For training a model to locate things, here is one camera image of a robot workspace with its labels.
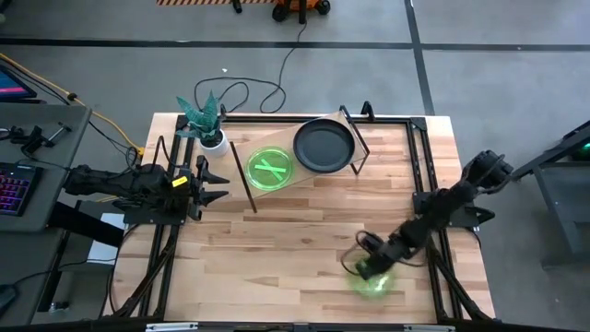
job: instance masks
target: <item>desk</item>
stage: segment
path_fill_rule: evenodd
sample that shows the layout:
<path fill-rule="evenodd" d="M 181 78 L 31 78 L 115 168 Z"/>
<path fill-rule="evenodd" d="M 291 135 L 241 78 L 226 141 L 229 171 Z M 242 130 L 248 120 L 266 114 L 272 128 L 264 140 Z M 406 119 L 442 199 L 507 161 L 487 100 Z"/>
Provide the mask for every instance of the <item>desk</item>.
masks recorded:
<path fill-rule="evenodd" d="M 71 126 L 72 132 L 58 137 L 55 147 L 39 148 L 34 154 L 40 160 L 69 167 L 84 135 L 90 109 L 76 106 L 0 103 L 0 114 L 0 127 L 16 125 L 25 129 L 26 135 L 34 125 L 41 127 L 44 136 L 50 136 L 57 130 L 57 123 L 60 121 Z M 0 156 L 2 162 L 16 162 L 24 158 L 20 146 L 7 140 L 0 141 Z M 0 216 L 0 231 L 38 231 L 0 232 L 0 284 L 12 283 L 27 275 L 48 270 L 62 241 L 63 230 L 43 228 L 61 192 L 66 171 L 55 166 L 39 166 L 45 170 L 24 215 L 19 218 Z M 0 319 L 0 326 L 30 323 L 46 279 L 47 276 L 38 276 L 18 285 L 20 295 Z"/>
<path fill-rule="evenodd" d="M 177 115 L 154 114 L 144 161 L 152 160 L 158 136 L 163 135 L 170 148 Z M 426 122 L 439 186 L 448 187 L 461 173 L 451 121 L 427 117 Z M 223 127 L 229 140 L 240 144 L 291 125 L 225 123 Z M 412 215 L 415 189 L 405 129 L 395 124 L 359 124 L 359 129 L 372 152 L 359 177 L 350 168 L 315 177 L 256 199 L 257 214 L 247 200 L 226 197 L 205 209 L 201 222 L 183 226 L 165 319 L 435 322 L 426 267 L 395 265 L 395 289 L 382 301 L 368 302 L 350 290 L 338 263 L 356 231 L 385 235 Z M 183 157 L 183 144 L 177 163 Z M 193 165 L 199 154 L 195 146 Z M 419 152 L 423 161 L 421 148 Z M 166 165 L 162 155 L 158 162 Z M 209 161 L 210 170 L 223 176 L 224 165 Z M 113 285 L 118 305 L 145 275 L 153 231 L 152 226 L 137 228 L 121 250 Z M 450 230 L 449 238 L 458 279 L 481 309 L 493 316 L 476 239 L 461 230 Z M 414 261 L 423 258 L 419 255 Z M 158 288 L 157 280 L 154 298 Z M 450 313 L 448 290 L 444 285 L 442 290 Z"/>

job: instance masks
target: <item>green x mark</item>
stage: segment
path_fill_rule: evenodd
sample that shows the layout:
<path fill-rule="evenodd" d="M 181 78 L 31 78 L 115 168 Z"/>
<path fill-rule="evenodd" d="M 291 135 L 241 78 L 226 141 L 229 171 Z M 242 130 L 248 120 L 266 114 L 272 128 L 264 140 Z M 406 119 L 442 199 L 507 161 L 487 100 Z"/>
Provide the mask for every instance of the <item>green x mark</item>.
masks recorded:
<path fill-rule="evenodd" d="M 254 167 L 257 170 L 271 171 L 273 173 L 273 175 L 275 175 L 275 177 L 277 178 L 277 180 L 283 181 L 283 177 L 280 176 L 279 172 L 287 172 L 286 169 L 278 168 L 278 167 L 272 167 L 272 166 L 270 166 L 270 164 L 268 163 L 268 161 L 266 161 L 264 158 L 261 159 L 261 162 L 264 163 L 264 165 L 257 165 L 257 164 L 254 165 Z"/>

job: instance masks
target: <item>wooden board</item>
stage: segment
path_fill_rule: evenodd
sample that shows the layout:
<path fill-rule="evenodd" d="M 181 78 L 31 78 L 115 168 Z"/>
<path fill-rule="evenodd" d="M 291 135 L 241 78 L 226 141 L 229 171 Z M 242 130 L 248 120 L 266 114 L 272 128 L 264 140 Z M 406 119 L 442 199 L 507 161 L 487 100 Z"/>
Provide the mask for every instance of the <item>wooden board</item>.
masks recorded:
<path fill-rule="evenodd" d="M 154 114 L 144 161 L 153 158 L 158 136 L 163 135 L 170 148 L 176 117 Z M 461 166 L 450 119 L 427 117 L 427 123 L 439 186 L 452 185 Z M 224 130 L 239 144 L 290 125 L 224 124 Z M 346 168 L 306 180 L 258 198 L 257 214 L 247 200 L 227 197 L 207 208 L 201 222 L 188 222 L 178 242 L 166 319 L 435 322 L 426 267 L 395 265 L 395 289 L 380 301 L 367 301 L 350 290 L 338 263 L 356 231 L 386 235 L 412 214 L 414 184 L 404 127 L 371 124 L 361 125 L 360 131 L 372 154 L 359 177 Z M 166 165 L 162 153 L 158 162 Z M 153 226 L 141 226 L 124 244 L 114 274 L 115 305 L 121 305 L 143 278 L 153 231 Z M 457 277 L 481 309 L 493 316 L 476 239 L 461 230 L 449 231 L 449 237 Z M 418 255 L 413 262 L 423 259 Z M 156 283 L 152 298 L 158 295 Z M 442 288 L 450 313 L 448 290 Z"/>

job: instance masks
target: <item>orange equipment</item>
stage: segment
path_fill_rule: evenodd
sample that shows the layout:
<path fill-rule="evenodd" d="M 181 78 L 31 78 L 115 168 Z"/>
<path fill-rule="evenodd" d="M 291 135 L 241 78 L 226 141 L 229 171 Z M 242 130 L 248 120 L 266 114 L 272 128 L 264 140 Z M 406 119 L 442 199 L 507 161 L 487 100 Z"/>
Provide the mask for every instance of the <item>orange equipment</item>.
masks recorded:
<path fill-rule="evenodd" d="M 330 2 L 328 0 L 277 0 L 277 5 L 273 9 L 273 19 L 276 22 L 282 22 L 289 12 L 298 11 L 299 22 L 305 24 L 305 14 L 310 9 L 316 9 L 320 15 L 327 15 L 330 12 Z"/>

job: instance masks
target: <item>potted plant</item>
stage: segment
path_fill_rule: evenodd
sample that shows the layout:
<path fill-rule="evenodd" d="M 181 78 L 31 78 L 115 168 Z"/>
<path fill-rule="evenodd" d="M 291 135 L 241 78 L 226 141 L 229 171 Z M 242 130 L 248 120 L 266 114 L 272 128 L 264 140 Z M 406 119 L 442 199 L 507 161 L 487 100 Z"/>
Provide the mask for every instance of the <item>potted plant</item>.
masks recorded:
<path fill-rule="evenodd" d="M 199 138 L 199 144 L 203 152 L 209 157 L 222 157 L 230 148 L 230 142 L 223 130 L 221 122 L 225 118 L 225 113 L 218 115 L 218 100 L 209 93 L 209 98 L 203 110 L 196 110 L 186 100 L 176 97 L 178 104 L 183 109 L 188 119 L 189 131 L 180 130 L 176 134 L 185 137 Z"/>

